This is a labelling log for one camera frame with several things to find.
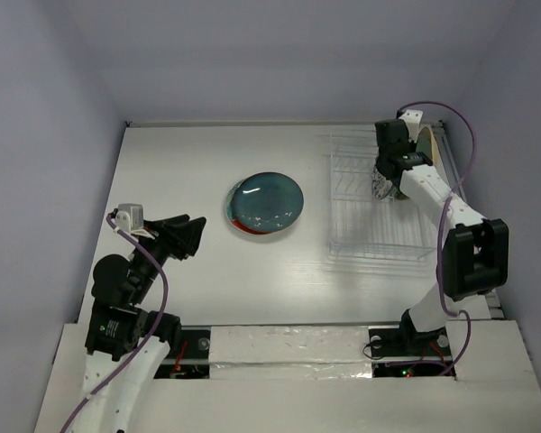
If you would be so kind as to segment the yellow plate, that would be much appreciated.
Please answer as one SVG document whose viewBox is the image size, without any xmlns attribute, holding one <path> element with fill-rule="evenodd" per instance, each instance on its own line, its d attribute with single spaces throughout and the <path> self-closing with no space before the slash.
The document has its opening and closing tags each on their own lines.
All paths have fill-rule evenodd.
<svg viewBox="0 0 541 433">
<path fill-rule="evenodd" d="M 432 129 L 429 126 L 424 126 L 421 130 L 423 130 L 424 128 L 428 128 L 432 132 Z M 434 136 L 433 132 L 432 132 L 432 135 L 433 135 L 433 145 L 434 145 L 434 159 L 432 160 L 432 163 L 435 166 L 438 166 L 439 163 L 441 162 L 441 156 L 440 156 L 440 152 L 439 152 L 439 149 L 438 149 L 438 144 L 437 144 L 437 141 L 435 139 L 435 136 Z"/>
</svg>

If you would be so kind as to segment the white plate with red rim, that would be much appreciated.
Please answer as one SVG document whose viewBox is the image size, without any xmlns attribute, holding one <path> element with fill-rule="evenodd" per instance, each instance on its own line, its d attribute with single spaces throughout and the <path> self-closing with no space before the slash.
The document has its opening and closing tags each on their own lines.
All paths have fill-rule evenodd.
<svg viewBox="0 0 541 433">
<path fill-rule="evenodd" d="M 236 229 L 241 230 L 244 233 L 250 234 L 250 235 L 267 235 L 268 232 L 262 232 L 260 230 L 253 230 L 247 226 L 245 226 L 243 223 L 241 223 L 237 217 L 234 214 L 234 209 L 232 207 L 232 201 L 234 198 L 234 193 L 236 190 L 239 189 L 241 184 L 243 183 L 243 180 L 239 180 L 236 182 L 232 188 L 228 191 L 226 198 L 225 198 L 225 215 L 229 223 L 234 226 Z"/>
</svg>

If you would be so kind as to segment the teal plate with brown rim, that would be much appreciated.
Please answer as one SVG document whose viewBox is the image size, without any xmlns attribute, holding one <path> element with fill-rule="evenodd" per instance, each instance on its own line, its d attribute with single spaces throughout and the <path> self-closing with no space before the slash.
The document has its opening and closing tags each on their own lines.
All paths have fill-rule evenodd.
<svg viewBox="0 0 541 433">
<path fill-rule="evenodd" d="M 272 234 L 289 228 L 298 220 L 304 207 L 304 195 L 291 177 L 265 171 L 243 179 L 234 193 L 232 207 L 245 226 Z"/>
</svg>

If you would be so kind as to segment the green plate with flower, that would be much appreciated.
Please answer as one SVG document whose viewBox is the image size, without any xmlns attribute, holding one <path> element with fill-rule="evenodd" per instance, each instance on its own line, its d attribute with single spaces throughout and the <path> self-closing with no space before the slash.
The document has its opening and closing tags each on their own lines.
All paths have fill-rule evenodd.
<svg viewBox="0 0 541 433">
<path fill-rule="evenodd" d="M 431 161 L 434 159 L 433 135 L 428 128 L 424 128 L 419 132 L 416 151 L 424 153 Z"/>
</svg>

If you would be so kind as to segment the blue floral patterned plate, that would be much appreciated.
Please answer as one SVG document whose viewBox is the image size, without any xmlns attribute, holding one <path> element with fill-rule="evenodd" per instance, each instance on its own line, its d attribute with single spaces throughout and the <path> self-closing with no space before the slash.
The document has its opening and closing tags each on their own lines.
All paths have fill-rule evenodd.
<svg viewBox="0 0 541 433">
<path fill-rule="evenodd" d="M 393 198 L 396 194 L 396 188 L 390 180 L 387 180 L 377 169 L 373 168 L 371 175 L 371 193 L 374 198 L 383 200 Z"/>
</svg>

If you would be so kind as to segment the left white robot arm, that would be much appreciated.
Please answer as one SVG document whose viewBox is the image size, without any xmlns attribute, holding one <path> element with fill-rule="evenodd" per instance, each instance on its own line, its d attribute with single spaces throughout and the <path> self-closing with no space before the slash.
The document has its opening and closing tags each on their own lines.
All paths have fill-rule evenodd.
<svg viewBox="0 0 541 433">
<path fill-rule="evenodd" d="M 147 220 L 137 204 L 119 205 L 105 221 L 133 251 L 94 266 L 82 390 L 64 432 L 130 431 L 161 362 L 181 346 L 180 319 L 166 311 L 163 266 L 194 256 L 206 226 L 203 216 Z"/>
</svg>

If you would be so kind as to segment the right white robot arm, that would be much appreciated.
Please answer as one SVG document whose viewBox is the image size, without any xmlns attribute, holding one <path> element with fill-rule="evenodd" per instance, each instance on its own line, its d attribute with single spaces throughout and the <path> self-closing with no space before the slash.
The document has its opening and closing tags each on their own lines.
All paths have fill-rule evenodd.
<svg viewBox="0 0 541 433">
<path fill-rule="evenodd" d="M 502 286 L 509 274 L 509 228 L 470 207 L 417 150 L 421 112 L 376 123 L 376 171 L 412 201 L 437 229 L 436 283 L 401 316 L 395 336 L 377 349 L 417 355 L 452 318 L 466 317 L 464 302 Z"/>
</svg>

